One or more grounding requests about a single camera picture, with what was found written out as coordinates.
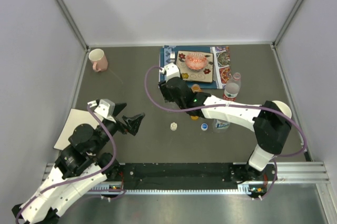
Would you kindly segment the orange juice bottle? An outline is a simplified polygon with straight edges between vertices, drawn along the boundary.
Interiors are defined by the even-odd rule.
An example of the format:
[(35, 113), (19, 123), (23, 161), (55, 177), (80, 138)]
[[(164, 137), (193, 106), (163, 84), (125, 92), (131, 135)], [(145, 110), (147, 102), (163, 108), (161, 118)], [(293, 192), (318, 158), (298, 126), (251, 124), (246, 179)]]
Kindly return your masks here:
[(200, 86), (198, 84), (193, 84), (191, 86), (191, 90), (195, 93), (195, 92), (202, 92), (202, 89), (200, 88)]

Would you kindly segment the cream ridged bottle cap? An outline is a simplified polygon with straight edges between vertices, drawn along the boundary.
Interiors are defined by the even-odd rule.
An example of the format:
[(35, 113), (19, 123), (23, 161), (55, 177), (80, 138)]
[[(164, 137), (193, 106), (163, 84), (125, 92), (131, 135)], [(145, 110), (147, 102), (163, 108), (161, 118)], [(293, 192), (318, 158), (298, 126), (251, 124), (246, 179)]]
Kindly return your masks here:
[(176, 130), (177, 130), (177, 123), (172, 122), (172, 123), (170, 124), (170, 129), (171, 129), (172, 131), (176, 131)]

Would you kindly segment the blue white bottle cap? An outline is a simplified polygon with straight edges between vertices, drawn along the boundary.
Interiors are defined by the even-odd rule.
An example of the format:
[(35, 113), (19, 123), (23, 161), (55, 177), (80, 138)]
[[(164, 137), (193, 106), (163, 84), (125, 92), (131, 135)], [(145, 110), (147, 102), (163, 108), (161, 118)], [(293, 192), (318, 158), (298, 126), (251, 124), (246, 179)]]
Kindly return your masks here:
[(201, 124), (201, 130), (202, 130), (202, 131), (207, 131), (208, 128), (209, 128), (209, 126), (208, 126), (206, 123), (202, 123), (202, 124)]

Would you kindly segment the blue cap water bottle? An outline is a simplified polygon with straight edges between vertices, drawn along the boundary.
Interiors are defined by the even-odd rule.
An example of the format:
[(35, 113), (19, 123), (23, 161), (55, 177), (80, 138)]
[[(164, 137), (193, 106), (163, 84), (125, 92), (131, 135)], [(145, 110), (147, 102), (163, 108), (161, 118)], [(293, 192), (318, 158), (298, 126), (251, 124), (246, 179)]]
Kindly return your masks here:
[(214, 119), (213, 120), (213, 130), (214, 132), (222, 133), (225, 132), (230, 126), (230, 122)]

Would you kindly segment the red label water bottle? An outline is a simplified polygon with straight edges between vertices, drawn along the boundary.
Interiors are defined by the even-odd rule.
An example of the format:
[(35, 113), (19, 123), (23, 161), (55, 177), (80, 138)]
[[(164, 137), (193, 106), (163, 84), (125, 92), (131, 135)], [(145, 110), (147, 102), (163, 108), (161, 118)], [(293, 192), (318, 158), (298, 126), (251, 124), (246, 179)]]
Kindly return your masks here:
[(236, 72), (226, 83), (223, 99), (234, 101), (240, 91), (240, 88), (241, 88), (241, 74), (239, 72)]

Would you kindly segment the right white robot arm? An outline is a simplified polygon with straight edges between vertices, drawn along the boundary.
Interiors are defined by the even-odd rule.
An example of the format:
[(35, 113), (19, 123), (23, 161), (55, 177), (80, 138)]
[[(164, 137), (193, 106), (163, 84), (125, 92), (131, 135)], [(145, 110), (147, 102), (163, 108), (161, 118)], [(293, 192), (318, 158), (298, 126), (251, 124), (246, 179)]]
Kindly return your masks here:
[(266, 101), (246, 108), (243, 104), (219, 99), (209, 93), (193, 92), (179, 77), (161, 81), (158, 86), (164, 101), (176, 103), (181, 110), (201, 107), (186, 111), (189, 115), (226, 121), (254, 132), (257, 145), (245, 167), (249, 178), (259, 179), (269, 161), (281, 154), (292, 127), (289, 121), (292, 112), (287, 104)]

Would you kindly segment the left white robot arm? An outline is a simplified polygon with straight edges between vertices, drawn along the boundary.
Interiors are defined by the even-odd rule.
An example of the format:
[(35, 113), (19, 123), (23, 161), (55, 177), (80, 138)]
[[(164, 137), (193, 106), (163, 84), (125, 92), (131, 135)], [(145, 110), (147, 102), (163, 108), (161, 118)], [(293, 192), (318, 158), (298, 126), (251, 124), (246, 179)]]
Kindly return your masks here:
[(115, 144), (116, 132), (136, 135), (144, 113), (133, 117), (117, 115), (126, 107), (108, 99), (87, 104), (87, 111), (98, 122), (97, 127), (78, 125), (60, 152), (47, 178), (25, 203), (12, 208), (15, 221), (23, 223), (58, 223), (66, 211), (83, 195), (101, 182), (119, 175), (116, 153), (101, 153), (105, 145)]

